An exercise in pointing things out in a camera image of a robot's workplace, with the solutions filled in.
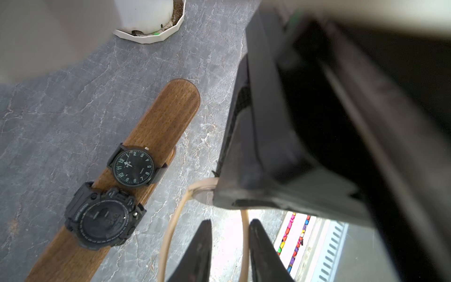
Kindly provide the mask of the slim black watch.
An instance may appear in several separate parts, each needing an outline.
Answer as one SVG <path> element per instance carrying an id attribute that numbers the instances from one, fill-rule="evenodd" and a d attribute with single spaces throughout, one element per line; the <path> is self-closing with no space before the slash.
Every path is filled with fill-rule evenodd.
<path id="1" fill-rule="evenodd" d="M 120 143 L 107 162 L 118 184 L 127 188 L 142 188 L 158 183 L 169 165 L 157 166 L 148 147 L 125 146 Z"/>

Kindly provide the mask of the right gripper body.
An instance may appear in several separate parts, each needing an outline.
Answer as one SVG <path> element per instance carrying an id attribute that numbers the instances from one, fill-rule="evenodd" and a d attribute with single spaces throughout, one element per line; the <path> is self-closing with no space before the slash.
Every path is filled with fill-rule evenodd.
<path id="1" fill-rule="evenodd" d="M 451 9 L 259 7 L 213 204 L 375 227 L 401 279 L 451 279 Z"/>

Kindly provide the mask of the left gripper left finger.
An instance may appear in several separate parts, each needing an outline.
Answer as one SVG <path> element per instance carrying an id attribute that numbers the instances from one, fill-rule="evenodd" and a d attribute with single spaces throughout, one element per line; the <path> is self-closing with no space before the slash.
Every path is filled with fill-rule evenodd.
<path id="1" fill-rule="evenodd" d="M 208 282 L 212 245 L 211 220 L 204 220 L 168 282 Z"/>

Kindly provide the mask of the chunky black watch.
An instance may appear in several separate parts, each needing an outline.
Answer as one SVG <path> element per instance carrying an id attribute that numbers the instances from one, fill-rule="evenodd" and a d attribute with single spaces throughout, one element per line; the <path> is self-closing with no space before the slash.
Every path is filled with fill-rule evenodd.
<path id="1" fill-rule="evenodd" d="M 92 185 L 85 182 L 74 194 L 65 210 L 65 227 L 85 249 L 120 246 L 132 236 L 146 209 L 126 191 Z"/>

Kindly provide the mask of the beige watch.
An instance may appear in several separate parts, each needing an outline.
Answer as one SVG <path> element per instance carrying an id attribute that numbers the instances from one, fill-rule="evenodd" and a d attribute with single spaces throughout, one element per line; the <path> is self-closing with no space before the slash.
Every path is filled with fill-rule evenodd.
<path id="1" fill-rule="evenodd" d="M 218 177 L 210 177 L 191 184 L 177 206 L 173 217 L 170 219 L 168 228 L 164 234 L 162 246 L 159 253 L 159 264 L 157 281 L 165 281 L 167 259 L 171 241 L 178 224 L 178 220 L 185 204 L 190 200 L 198 200 L 202 203 L 212 205 L 213 194 L 218 184 Z M 243 255 L 241 258 L 240 282 L 246 282 L 249 278 L 250 246 L 249 246 L 249 213 L 241 210 L 243 227 Z M 195 235 L 183 255 L 178 267 L 169 278 L 170 282 L 207 282 L 210 279 L 211 255 L 213 247 L 211 220 L 200 223 Z"/>

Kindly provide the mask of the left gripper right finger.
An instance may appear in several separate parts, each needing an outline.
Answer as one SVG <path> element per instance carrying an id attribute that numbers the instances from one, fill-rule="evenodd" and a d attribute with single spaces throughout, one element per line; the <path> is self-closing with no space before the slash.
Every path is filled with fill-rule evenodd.
<path id="1" fill-rule="evenodd" d="M 253 282 L 294 282 L 258 219 L 250 223 L 249 243 Z"/>

